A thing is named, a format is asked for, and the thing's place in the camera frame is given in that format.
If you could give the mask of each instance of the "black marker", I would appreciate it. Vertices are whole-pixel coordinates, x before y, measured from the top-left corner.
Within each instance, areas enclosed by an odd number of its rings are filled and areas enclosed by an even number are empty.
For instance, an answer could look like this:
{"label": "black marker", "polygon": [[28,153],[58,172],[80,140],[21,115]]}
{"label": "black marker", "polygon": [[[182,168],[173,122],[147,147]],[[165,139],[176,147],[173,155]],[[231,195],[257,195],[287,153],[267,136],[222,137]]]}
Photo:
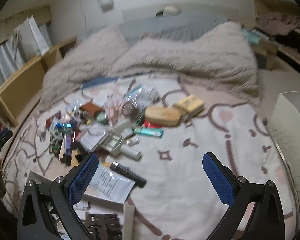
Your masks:
{"label": "black marker", "polygon": [[143,188],[146,184],[146,180],[137,174],[133,173],[132,171],[128,170],[126,167],[120,165],[117,162],[113,162],[110,165],[110,169],[121,174],[122,176],[127,177],[128,179],[132,179],[136,182],[136,186]]}

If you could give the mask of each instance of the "curtain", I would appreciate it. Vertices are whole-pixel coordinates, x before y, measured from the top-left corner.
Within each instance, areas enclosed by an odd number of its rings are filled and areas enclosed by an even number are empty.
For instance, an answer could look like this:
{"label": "curtain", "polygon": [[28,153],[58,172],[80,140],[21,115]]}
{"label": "curtain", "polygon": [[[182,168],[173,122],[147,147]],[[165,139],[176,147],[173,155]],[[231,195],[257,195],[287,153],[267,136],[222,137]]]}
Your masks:
{"label": "curtain", "polygon": [[[47,24],[38,26],[49,47],[52,46]],[[0,45],[0,85],[26,63],[26,55],[17,35]]]}

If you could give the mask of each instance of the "blue cloth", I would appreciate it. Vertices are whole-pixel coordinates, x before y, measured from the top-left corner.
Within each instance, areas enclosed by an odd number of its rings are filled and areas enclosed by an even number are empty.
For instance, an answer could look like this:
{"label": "blue cloth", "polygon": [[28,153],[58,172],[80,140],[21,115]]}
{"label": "blue cloth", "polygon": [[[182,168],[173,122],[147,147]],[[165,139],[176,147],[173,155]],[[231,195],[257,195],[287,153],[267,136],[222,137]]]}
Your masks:
{"label": "blue cloth", "polygon": [[118,80],[119,77],[97,77],[82,85],[82,89],[87,89],[100,84],[109,83]]}
{"label": "blue cloth", "polygon": [[260,36],[258,34],[253,33],[251,31],[247,30],[246,28],[243,28],[242,32],[244,34],[246,41],[249,42],[250,44],[258,44],[259,43]]}

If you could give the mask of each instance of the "beige blanket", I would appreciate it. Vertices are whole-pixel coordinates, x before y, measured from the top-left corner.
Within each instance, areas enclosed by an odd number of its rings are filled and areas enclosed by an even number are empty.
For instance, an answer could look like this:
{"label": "beige blanket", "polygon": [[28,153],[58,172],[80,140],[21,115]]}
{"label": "beige blanket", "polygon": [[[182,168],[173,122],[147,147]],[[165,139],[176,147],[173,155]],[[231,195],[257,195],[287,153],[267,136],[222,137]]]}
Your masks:
{"label": "beige blanket", "polygon": [[229,92],[258,105],[257,64],[240,25],[227,22],[200,39],[176,42],[145,38],[129,49],[115,27],[92,35],[43,81],[42,107],[97,76],[125,76],[152,71],[179,73],[182,80]]}

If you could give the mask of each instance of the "blue gripper pad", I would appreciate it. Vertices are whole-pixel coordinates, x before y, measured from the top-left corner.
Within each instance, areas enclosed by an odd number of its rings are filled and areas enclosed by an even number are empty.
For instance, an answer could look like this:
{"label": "blue gripper pad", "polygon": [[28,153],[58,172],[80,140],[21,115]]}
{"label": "blue gripper pad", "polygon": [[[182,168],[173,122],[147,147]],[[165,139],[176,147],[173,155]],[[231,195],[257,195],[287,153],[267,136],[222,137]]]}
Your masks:
{"label": "blue gripper pad", "polygon": [[234,188],[209,154],[203,156],[202,167],[221,202],[231,207],[234,203]]}
{"label": "blue gripper pad", "polygon": [[74,179],[69,187],[68,202],[70,206],[80,202],[84,192],[86,191],[93,175],[99,165],[98,156],[91,155],[85,166],[81,169],[78,176]]}

